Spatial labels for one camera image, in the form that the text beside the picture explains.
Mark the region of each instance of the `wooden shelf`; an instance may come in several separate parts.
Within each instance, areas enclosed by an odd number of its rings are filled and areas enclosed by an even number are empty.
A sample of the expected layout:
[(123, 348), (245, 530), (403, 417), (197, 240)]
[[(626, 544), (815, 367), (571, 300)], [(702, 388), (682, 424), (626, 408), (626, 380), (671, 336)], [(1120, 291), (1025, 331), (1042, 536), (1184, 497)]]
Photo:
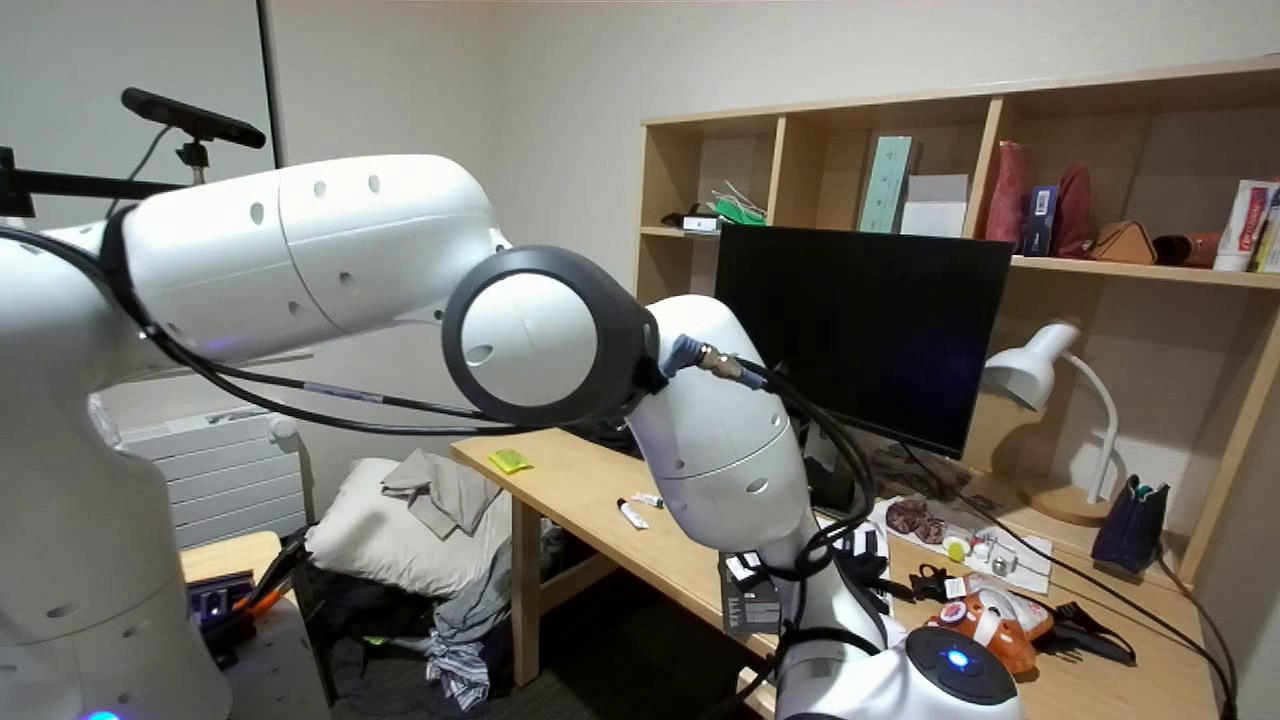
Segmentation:
[[(964, 235), (979, 235), (1001, 138), (1025, 147), (1033, 182), (1090, 167), (1102, 225), (1138, 219), (1149, 235), (1184, 235), (1220, 231), (1236, 182), (1275, 174), (1275, 128), (1280, 62), (655, 118), (644, 128), (637, 294), (712, 286), (715, 235), (685, 235), (660, 219), (729, 182), (767, 225), (857, 226), (873, 138), (883, 130), (918, 137), (911, 171), (969, 174)], [(1198, 578), (1236, 474), (1275, 417), (1280, 271), (1018, 257), (993, 348), (1060, 315), (1079, 325), (1077, 353), (1096, 356), (1123, 401), (1120, 445), (1149, 451), (1142, 465), (1157, 455), (1157, 474), (1175, 487), (1181, 570)], [(1049, 417), (1042, 432), (1042, 461), (1090, 436), (1072, 432), (1072, 412)], [(1021, 436), (1029, 417), (979, 401), (964, 465), (1018, 474), (1033, 465), (1025, 448), (1010, 451)]]

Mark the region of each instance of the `cabinet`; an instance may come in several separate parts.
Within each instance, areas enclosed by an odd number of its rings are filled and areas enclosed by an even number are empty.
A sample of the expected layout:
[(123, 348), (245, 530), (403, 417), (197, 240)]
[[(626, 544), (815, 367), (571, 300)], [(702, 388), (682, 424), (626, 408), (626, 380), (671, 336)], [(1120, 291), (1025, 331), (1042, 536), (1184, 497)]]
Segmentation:
[[(1280, 174), (1275, 128), (1280, 62), (655, 118), (644, 128), (637, 294), (712, 291), (715, 235), (685, 235), (664, 217), (715, 186), (754, 197), (767, 225), (857, 226), (870, 150), (890, 130), (918, 138), (911, 171), (969, 174), (964, 235), (979, 226), (1001, 138), (1025, 142), (1035, 182), (1090, 167), (1102, 225), (1138, 219), (1165, 235), (1220, 231), (1245, 174)], [(1181, 576), (1198, 578), (1273, 418), (1280, 271), (1018, 257), (993, 353), (1056, 315), (1079, 325), (1077, 353), (1115, 391), (1123, 469), (1172, 485), (1169, 544)], [(979, 395), (964, 465), (1011, 478), (1067, 470), (1096, 424), (1090, 417), (1083, 388), (1046, 418)]]

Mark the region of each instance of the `pen holder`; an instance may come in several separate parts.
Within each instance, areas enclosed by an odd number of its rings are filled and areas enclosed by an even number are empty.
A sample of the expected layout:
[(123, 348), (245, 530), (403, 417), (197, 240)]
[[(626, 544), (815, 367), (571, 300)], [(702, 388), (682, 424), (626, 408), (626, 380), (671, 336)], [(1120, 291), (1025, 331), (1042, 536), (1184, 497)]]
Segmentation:
[(1154, 555), (1160, 551), (1169, 485), (1149, 487), (1138, 474), (1115, 491), (1115, 505), (1105, 527), (1091, 539), (1091, 565), (1142, 578)]

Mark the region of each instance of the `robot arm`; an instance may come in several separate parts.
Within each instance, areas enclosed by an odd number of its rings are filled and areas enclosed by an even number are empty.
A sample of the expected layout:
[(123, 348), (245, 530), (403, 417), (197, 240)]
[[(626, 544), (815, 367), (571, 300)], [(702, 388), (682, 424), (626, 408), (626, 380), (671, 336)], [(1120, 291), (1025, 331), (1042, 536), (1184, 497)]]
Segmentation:
[[(3, 708), (36, 697), (33, 708), (48, 716), (88, 716), (127, 697), (142, 716), (178, 716), (206, 697), (224, 716), (210, 691), (212, 673), (167, 606), (180, 576), (166, 487), (101, 448), (84, 418), (88, 391), (155, 367), (135, 326), (173, 343), (178, 361), (235, 364), (428, 308), (443, 319), (452, 380), (486, 417), (516, 427), (626, 418), (692, 539), (798, 570), (821, 530), (785, 404), (712, 373), (682, 373), (689, 336), (756, 361), (726, 304), (677, 294), (640, 308), (571, 250), (508, 247), (486, 186), (439, 154), (200, 182), (55, 235), (101, 257), (108, 291), (48, 250), (0, 245), (0, 300), (18, 308), (0, 319), (0, 388), (42, 404), (0, 412), (3, 427), (21, 424), (0, 440), (0, 570), (64, 566), (55, 578), (0, 587), (0, 666), (9, 650), (43, 673), (0, 673)], [(831, 565), (800, 582), (792, 620), (821, 635), (785, 657), (779, 716), (1021, 711), (1010, 674), (975, 645), (953, 657), (961, 641), (934, 647), (924, 635), (924, 657), (911, 657), (911, 641), (901, 645)], [(104, 633), (121, 614), (159, 628), (167, 660)], [(117, 673), (82, 674), (84, 650), (111, 657)]]

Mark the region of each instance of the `computer monitor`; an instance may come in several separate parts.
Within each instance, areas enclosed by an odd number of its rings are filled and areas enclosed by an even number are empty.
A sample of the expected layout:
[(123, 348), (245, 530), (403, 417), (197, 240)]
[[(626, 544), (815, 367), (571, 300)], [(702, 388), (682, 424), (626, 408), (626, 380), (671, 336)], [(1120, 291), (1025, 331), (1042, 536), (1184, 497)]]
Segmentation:
[(835, 418), (961, 455), (1010, 257), (988, 240), (726, 225), (715, 294)]

